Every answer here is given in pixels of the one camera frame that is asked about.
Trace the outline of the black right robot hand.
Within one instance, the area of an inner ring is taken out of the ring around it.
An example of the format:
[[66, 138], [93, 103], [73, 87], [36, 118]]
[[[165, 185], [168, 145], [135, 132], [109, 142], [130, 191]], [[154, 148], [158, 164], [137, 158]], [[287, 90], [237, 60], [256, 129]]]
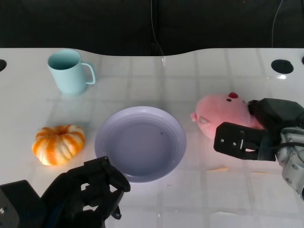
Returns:
[[302, 142], [283, 142], [284, 129], [301, 130], [304, 109], [297, 102], [264, 98], [252, 100], [249, 112], [262, 129], [223, 122], [216, 128], [215, 151], [242, 160], [276, 161], [276, 152], [285, 147], [303, 147]]

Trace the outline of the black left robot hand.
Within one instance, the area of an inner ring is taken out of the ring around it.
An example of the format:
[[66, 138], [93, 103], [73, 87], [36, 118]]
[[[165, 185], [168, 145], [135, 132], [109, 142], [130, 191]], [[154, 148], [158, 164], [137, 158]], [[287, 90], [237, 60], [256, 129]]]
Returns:
[[126, 177], [101, 157], [60, 174], [41, 199], [45, 228], [104, 228], [112, 216], [122, 217], [119, 202], [131, 186]]

